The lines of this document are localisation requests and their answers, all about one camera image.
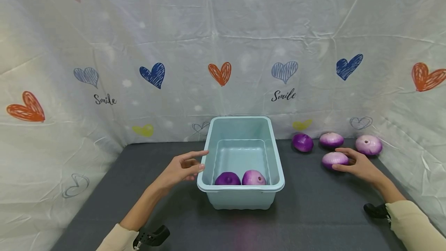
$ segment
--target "light blue plastic basket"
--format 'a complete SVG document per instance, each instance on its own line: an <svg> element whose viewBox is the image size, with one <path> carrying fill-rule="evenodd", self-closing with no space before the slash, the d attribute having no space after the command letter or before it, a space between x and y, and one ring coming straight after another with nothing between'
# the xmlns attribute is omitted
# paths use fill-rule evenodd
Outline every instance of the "light blue plastic basket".
<svg viewBox="0 0 446 251"><path fill-rule="evenodd" d="M267 210L276 192L285 186L271 120L264 116L217 117L211 120L203 156L205 170L197 186L216 210ZM235 172L240 180L247 170L265 177L265 186L216 186L222 172Z"/></svg>

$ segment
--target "onion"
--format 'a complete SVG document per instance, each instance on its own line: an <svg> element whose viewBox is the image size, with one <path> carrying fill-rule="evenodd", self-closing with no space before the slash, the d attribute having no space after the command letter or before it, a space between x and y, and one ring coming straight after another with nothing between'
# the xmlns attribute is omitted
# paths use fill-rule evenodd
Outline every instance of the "onion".
<svg viewBox="0 0 446 251"><path fill-rule="evenodd" d="M215 180L215 185L241 185L241 182L234 172L223 172Z"/></svg>
<svg viewBox="0 0 446 251"><path fill-rule="evenodd" d="M293 145L298 151L308 152L313 149L313 139L304 133L295 134L293 137Z"/></svg>
<svg viewBox="0 0 446 251"><path fill-rule="evenodd" d="M322 165L325 168L332 170L336 164L348 165L348 157L341 152L330 152L322 157Z"/></svg>
<svg viewBox="0 0 446 251"><path fill-rule="evenodd" d="M328 148L338 148L344 143L344 138L337 133L326 133L320 137L319 142Z"/></svg>
<svg viewBox="0 0 446 251"><path fill-rule="evenodd" d="M356 139L355 146L358 152L365 155L376 155L383 149L381 140L371 135L359 136L358 139Z"/></svg>
<svg viewBox="0 0 446 251"><path fill-rule="evenodd" d="M259 171L249 170L243 175L242 185L266 185L266 180Z"/></svg>

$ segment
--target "blue heart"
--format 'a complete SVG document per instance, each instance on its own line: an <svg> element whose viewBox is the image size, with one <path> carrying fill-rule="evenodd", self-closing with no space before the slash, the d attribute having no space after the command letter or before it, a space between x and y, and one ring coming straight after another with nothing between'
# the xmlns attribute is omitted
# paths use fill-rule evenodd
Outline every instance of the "blue heart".
<svg viewBox="0 0 446 251"><path fill-rule="evenodd" d="M76 79L79 81L86 84L91 84L92 86L98 88L99 74L94 68L87 67L85 70L76 68L74 69L73 73Z"/></svg>
<svg viewBox="0 0 446 251"><path fill-rule="evenodd" d="M297 67L298 65L296 61L289 61L285 65L278 62L273 65L271 75L276 79L284 81L286 84L288 79L290 79L291 76L297 71Z"/></svg>
<svg viewBox="0 0 446 251"><path fill-rule="evenodd" d="M336 63L336 74L341 77L344 81L348 78L349 75L355 71L356 68L361 64L364 56L362 54L358 54L353 57L350 62L347 62L346 59L342 58Z"/></svg>
<svg viewBox="0 0 446 251"><path fill-rule="evenodd" d="M68 189L62 193L62 197L65 199L79 195L80 193L84 192L90 185L90 179L88 179L88 177L85 177L84 175L72 174L71 178L73 179L75 185L68 187Z"/></svg>
<svg viewBox="0 0 446 251"><path fill-rule="evenodd" d="M164 80L164 74L166 70L164 68L164 65L162 63L156 63L152 67L152 72L149 71L146 67L140 67L140 74L141 76L148 81L149 83L153 84L154 86L161 89L161 83Z"/></svg>

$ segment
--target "hand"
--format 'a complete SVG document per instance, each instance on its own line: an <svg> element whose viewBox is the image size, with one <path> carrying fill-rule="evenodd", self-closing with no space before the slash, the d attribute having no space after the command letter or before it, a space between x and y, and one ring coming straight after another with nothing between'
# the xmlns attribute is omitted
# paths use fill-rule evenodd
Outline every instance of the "hand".
<svg viewBox="0 0 446 251"><path fill-rule="evenodd" d="M194 157L200 157L208 153L207 150L191 151L175 156L153 184L168 191L180 181L193 181L197 174L204 170L204 164L200 164Z"/></svg>
<svg viewBox="0 0 446 251"><path fill-rule="evenodd" d="M347 155L350 158L350 166L333 165L333 169L354 174L356 177L368 181L374 186L387 180L387 177L370 162L366 155L354 151L351 148L337 148L335 151Z"/></svg>

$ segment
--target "yellow heart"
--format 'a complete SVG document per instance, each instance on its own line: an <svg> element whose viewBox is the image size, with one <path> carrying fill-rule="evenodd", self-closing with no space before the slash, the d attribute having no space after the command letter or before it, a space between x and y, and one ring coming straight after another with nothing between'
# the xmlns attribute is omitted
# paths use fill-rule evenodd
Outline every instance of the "yellow heart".
<svg viewBox="0 0 446 251"><path fill-rule="evenodd" d="M311 120L311 119L307 119L304 122L295 121L295 122L293 122L293 128L298 131L302 131L302 130L305 130L306 128L308 128L312 122L313 122L313 120Z"/></svg>
<svg viewBox="0 0 446 251"><path fill-rule="evenodd" d="M144 136L144 137L150 137L153 135L153 126L152 124L144 125L143 127L139 126L133 126L133 131L137 133L138 135Z"/></svg>

